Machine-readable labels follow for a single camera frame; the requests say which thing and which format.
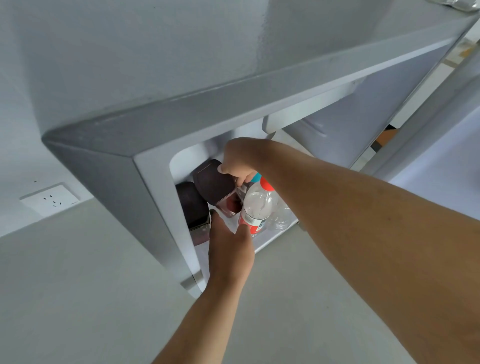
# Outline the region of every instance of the person's left hand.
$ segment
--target person's left hand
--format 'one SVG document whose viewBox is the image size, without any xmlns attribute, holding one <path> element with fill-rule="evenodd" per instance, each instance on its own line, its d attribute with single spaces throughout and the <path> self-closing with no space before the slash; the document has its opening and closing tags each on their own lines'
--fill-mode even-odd
<svg viewBox="0 0 480 364">
<path fill-rule="evenodd" d="M 210 228 L 208 265 L 210 281 L 240 289 L 247 281 L 255 259 L 252 236 L 247 225 L 240 225 L 234 234 L 215 210 Z"/>
</svg>

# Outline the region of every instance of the electrical outlet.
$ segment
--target electrical outlet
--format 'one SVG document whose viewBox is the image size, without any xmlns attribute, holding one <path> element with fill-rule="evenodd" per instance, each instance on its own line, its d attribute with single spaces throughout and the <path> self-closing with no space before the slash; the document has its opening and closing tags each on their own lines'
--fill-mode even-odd
<svg viewBox="0 0 480 364">
<path fill-rule="evenodd" d="M 79 202 L 78 198 L 62 184 L 21 197 L 20 201 L 43 217 L 66 210 Z"/>
</svg>

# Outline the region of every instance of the container lid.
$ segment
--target container lid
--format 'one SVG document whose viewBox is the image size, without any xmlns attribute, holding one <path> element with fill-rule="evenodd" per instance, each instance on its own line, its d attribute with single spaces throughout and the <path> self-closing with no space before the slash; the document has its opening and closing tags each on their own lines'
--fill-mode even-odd
<svg viewBox="0 0 480 364">
<path fill-rule="evenodd" d="M 251 182 L 252 182 L 252 183 L 256 183 L 256 182 L 258 182 L 258 181 L 261 179 L 261 177 L 262 177 L 262 175 L 259 174 L 259 173 L 257 173 L 257 174 L 255 174 L 255 175 L 253 176 Z"/>
<path fill-rule="evenodd" d="M 198 192 L 207 202 L 216 206 L 221 200 L 235 192 L 235 181 L 229 174 L 218 171 L 222 164 L 219 160 L 211 159 L 202 163 L 193 171 L 193 182 Z"/>
<path fill-rule="evenodd" d="M 192 229 L 206 224 L 209 218 L 208 204 L 197 191 L 193 182 L 182 182 L 175 187 L 188 228 Z"/>
<path fill-rule="evenodd" d="M 268 183 L 265 177 L 262 177 L 260 179 L 260 185 L 266 191 L 275 191 L 275 188 L 273 188 L 272 185 Z"/>
</svg>

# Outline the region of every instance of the red and white label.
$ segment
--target red and white label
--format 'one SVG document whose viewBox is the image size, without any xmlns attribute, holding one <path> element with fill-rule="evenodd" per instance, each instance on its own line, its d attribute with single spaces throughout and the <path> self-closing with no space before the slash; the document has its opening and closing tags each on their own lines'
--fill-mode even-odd
<svg viewBox="0 0 480 364">
<path fill-rule="evenodd" d="M 239 225 L 244 224 L 248 225 L 250 229 L 250 234 L 258 233 L 262 227 L 264 227 L 265 222 L 267 219 L 257 219 L 252 218 L 249 214 L 245 212 L 245 209 L 241 210 L 240 217 L 239 217 Z"/>
</svg>

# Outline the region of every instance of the red bottle cap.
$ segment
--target red bottle cap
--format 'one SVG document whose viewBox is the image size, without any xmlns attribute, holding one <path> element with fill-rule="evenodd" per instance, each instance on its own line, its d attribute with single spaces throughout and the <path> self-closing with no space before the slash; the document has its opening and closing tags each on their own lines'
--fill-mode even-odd
<svg viewBox="0 0 480 364">
<path fill-rule="evenodd" d="M 260 185 L 265 191 L 275 191 L 275 188 L 273 188 L 272 185 L 268 183 L 265 177 L 262 177 L 260 179 Z"/>
</svg>

